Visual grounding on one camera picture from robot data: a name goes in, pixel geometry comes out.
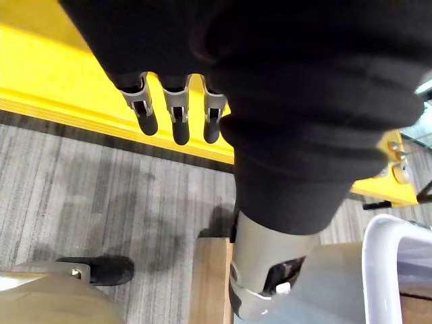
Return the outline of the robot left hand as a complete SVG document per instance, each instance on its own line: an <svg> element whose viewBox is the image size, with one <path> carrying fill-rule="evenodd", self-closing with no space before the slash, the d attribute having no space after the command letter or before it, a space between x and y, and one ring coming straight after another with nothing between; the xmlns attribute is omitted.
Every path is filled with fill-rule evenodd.
<svg viewBox="0 0 432 324"><path fill-rule="evenodd" d="M236 239L229 299L265 315L357 180L386 165L377 145L414 124L431 69L430 1L62 1L104 72L155 133L157 75L178 144L190 74L227 99Z"/></svg>

